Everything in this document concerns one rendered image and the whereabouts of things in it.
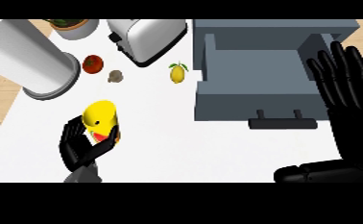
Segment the beige mushroom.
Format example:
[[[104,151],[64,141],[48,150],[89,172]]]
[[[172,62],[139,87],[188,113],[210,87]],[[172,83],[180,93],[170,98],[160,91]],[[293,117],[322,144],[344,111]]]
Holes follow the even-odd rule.
[[[113,70],[110,72],[108,82],[118,83],[124,79],[124,74],[120,70]]]

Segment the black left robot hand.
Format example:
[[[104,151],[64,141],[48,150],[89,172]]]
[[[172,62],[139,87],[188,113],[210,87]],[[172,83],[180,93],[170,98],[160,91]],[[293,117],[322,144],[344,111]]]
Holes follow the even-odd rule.
[[[83,123],[83,117],[77,116],[64,125],[58,145],[62,161],[71,172],[82,166],[90,166],[95,163],[95,160],[114,149],[117,138],[120,136],[120,126],[114,126],[108,138],[96,145],[92,145],[84,132],[86,125]]]

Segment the potted plant in grey pot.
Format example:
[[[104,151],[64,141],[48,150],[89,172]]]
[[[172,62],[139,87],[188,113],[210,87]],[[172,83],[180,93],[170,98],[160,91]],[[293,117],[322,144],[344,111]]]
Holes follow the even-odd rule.
[[[48,19],[62,38],[79,40],[86,38],[98,28],[98,19]]]

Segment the large silver cylinder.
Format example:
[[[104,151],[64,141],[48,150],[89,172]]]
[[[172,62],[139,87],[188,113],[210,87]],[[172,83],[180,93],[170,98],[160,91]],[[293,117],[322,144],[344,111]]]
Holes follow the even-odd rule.
[[[27,19],[0,19],[0,75],[36,100],[51,100],[73,88],[82,66]]]

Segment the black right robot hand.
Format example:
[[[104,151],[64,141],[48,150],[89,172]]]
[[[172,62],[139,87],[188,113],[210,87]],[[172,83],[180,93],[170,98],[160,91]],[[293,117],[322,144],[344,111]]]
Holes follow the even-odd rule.
[[[363,183],[363,56],[355,46],[331,43],[332,57],[321,50],[307,60],[328,108],[341,159],[279,168],[278,183]]]

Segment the yellow lemon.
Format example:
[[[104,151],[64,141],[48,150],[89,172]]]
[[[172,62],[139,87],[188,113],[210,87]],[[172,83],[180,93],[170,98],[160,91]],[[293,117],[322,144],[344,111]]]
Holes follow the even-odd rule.
[[[173,63],[170,66],[170,80],[175,84],[180,84],[185,81],[185,72],[189,70],[185,63]]]

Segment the grey open drawer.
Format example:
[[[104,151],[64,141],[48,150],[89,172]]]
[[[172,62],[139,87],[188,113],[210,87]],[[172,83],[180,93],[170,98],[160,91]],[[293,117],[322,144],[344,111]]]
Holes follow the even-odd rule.
[[[307,59],[359,29],[353,19],[197,19],[194,69],[201,72],[195,119],[325,120],[326,108]]]

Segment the silver toaster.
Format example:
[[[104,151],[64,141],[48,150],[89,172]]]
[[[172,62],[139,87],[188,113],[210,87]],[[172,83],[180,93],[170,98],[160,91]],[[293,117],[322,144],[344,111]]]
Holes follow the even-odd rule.
[[[149,66],[188,33],[185,19],[108,19],[110,39],[139,67]]]

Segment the red tomato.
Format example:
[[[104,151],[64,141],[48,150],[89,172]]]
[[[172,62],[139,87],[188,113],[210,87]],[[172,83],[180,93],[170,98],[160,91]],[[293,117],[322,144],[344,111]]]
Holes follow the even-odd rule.
[[[96,74],[104,68],[104,60],[98,55],[89,55],[83,62],[83,69],[89,74]]]

